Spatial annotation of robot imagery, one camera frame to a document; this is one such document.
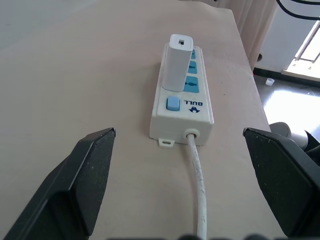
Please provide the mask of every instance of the white power strip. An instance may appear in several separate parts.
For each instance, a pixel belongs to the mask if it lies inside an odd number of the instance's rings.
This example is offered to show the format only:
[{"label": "white power strip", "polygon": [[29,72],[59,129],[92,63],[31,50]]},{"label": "white power strip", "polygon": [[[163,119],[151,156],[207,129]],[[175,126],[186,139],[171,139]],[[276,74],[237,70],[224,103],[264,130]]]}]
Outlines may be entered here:
[{"label": "white power strip", "polygon": [[187,135],[194,134],[196,145],[204,145],[212,130],[214,117],[202,50],[193,47],[184,89],[172,91],[162,87],[169,48],[167,43],[155,92],[150,137],[158,140],[160,147],[172,148],[175,143],[188,144]]}]

